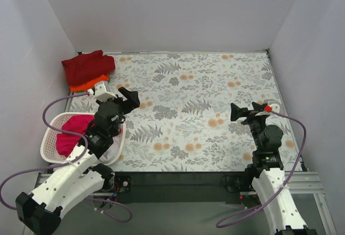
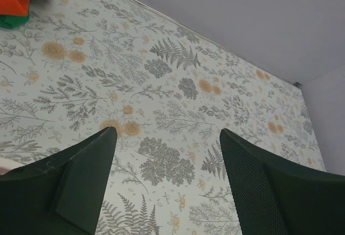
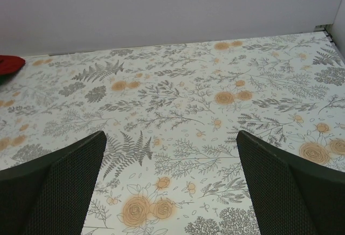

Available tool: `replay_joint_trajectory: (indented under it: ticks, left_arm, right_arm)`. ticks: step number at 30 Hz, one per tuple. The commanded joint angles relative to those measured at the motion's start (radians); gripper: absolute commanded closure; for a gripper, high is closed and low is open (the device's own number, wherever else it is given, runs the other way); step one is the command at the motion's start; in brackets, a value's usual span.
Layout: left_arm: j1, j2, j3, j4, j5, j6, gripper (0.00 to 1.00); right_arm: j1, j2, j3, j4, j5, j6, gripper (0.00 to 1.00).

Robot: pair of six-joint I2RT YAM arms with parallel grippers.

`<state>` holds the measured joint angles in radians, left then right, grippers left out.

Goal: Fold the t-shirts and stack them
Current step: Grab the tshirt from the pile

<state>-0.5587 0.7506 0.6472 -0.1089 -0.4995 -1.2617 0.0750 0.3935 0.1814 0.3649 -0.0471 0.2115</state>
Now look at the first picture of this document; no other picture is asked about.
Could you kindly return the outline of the pink t shirt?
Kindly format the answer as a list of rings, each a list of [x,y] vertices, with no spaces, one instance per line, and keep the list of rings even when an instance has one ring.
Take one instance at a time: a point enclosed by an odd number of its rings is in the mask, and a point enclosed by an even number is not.
[[[72,116],[61,129],[68,132],[85,134],[88,124],[94,120],[93,115]],[[73,134],[60,133],[57,135],[56,149],[59,155],[68,157],[78,143],[80,137]]]

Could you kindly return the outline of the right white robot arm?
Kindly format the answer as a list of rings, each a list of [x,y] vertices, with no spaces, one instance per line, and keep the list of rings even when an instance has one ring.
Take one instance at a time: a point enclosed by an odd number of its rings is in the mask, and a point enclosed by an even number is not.
[[[271,234],[316,234],[310,229],[295,205],[281,161],[279,148],[283,131],[276,125],[266,124],[272,112],[268,104],[252,103],[252,109],[231,104],[232,122],[243,119],[256,145],[252,164],[245,169],[244,185],[256,192],[261,202],[258,211],[264,211]]]

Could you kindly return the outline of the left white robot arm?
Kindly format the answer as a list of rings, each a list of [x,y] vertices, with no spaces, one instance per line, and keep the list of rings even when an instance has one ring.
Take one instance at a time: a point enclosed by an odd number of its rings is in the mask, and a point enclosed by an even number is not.
[[[101,163],[101,156],[124,132],[126,114],[140,106],[137,91],[124,87],[121,96],[102,92],[97,95],[98,111],[87,125],[68,158],[53,166],[54,172],[30,193],[16,198],[19,220],[34,234],[53,234],[63,216],[95,191],[117,188],[115,173]]]

